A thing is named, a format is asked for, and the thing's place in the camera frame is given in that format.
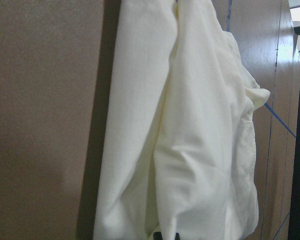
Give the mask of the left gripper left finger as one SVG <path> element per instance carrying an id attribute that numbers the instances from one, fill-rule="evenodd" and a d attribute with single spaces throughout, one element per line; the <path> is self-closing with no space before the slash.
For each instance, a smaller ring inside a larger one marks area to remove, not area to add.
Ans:
<path id="1" fill-rule="evenodd" d="M 153 240 L 163 240 L 162 233 L 157 231 L 153 233 Z"/>

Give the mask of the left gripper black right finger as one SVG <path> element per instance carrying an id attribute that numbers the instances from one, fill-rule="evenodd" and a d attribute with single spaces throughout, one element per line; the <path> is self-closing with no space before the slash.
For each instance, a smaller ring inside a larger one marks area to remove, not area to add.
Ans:
<path id="1" fill-rule="evenodd" d="M 181 240 L 180 234 L 178 232 L 175 234 L 175 240 Z"/>

